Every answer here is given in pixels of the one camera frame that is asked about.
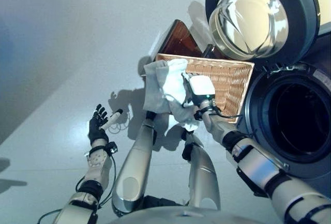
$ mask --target wire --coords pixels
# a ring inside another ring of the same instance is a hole
[[[220,110],[219,107],[214,106],[213,108],[214,108],[214,110],[215,110],[215,112],[216,112],[216,115],[218,115],[218,116],[220,116],[220,117],[223,117],[223,118],[233,119],[233,118],[237,118],[237,117],[241,117],[241,116],[242,116],[242,114],[238,114],[238,115],[230,115],[230,116],[228,116],[228,115],[222,115],[222,114],[221,114],[222,111]]]
[[[85,176],[83,176],[81,179],[79,179],[78,183],[76,184],[75,190],[78,192],[78,185],[84,180]]]
[[[114,180],[113,180],[113,185],[112,185],[112,187],[111,187],[108,195],[105,197],[105,199],[102,202],[100,202],[98,209],[102,208],[112,198],[110,195],[113,192],[113,189],[114,189],[114,186],[115,186],[115,181],[116,181],[116,162],[115,162],[115,159],[113,158],[112,155],[110,157],[111,157],[111,159],[113,160],[113,163],[114,163]]]
[[[39,218],[37,224],[40,224],[41,220],[44,219],[46,216],[51,215],[51,214],[54,214],[54,213],[57,213],[57,212],[60,212],[61,210],[62,210],[62,208],[60,208],[60,209],[58,209],[58,210],[50,211],[50,212],[48,212],[48,213],[42,215],[42,216]]]

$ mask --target white cloth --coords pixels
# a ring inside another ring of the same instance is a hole
[[[156,61],[145,65],[146,93],[144,110],[155,113],[172,113],[178,124],[188,131],[198,128],[194,119],[194,106],[182,107],[186,97],[182,73],[187,67],[186,59]]]

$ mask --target white floor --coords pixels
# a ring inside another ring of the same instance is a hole
[[[203,48],[204,0],[0,0],[0,6],[1,223],[36,223],[64,206],[86,172],[86,123],[98,103],[109,112],[125,110],[121,131],[108,132],[120,169],[144,117],[141,65],[174,19]],[[184,142],[176,128],[163,134],[161,123],[146,194],[183,203],[189,192]],[[217,170],[222,210],[280,223],[203,126],[197,134]],[[99,224],[117,218],[110,204],[98,214]]]

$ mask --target washing machine door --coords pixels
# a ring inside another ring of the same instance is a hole
[[[318,1],[206,0],[206,15],[225,56],[255,63],[238,128],[330,196],[330,33],[317,37]]]
[[[227,57],[266,71],[298,62],[320,26],[317,0],[206,0],[206,15]]]

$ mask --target woven basket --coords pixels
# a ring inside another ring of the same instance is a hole
[[[156,60],[165,61],[175,58],[184,58],[188,61],[187,73],[210,77],[215,87],[216,105],[221,109],[223,115],[240,114],[254,63],[168,54],[157,54],[156,56]],[[230,123],[237,123],[237,121],[238,117],[228,119]]]

